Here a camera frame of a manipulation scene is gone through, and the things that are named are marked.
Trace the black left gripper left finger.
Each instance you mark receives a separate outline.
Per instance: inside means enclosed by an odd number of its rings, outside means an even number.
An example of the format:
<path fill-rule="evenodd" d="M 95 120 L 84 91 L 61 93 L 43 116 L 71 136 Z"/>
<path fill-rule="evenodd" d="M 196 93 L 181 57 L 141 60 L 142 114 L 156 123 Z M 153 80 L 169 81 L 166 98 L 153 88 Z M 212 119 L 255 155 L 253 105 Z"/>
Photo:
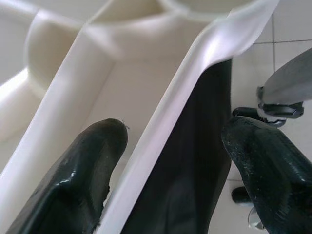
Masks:
<path fill-rule="evenodd" d="M 45 174 L 8 233 L 93 233 L 127 142 L 126 126 L 114 118 L 82 131 Z"/>

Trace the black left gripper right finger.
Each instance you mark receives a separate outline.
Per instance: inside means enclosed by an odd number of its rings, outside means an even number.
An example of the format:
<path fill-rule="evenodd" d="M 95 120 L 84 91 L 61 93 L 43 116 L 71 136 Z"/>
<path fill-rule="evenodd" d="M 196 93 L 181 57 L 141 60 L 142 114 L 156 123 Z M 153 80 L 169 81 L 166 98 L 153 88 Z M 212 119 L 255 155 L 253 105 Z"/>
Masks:
<path fill-rule="evenodd" d="M 312 163 L 279 129 L 233 117 L 221 132 L 264 228 L 270 234 L 312 232 Z"/>

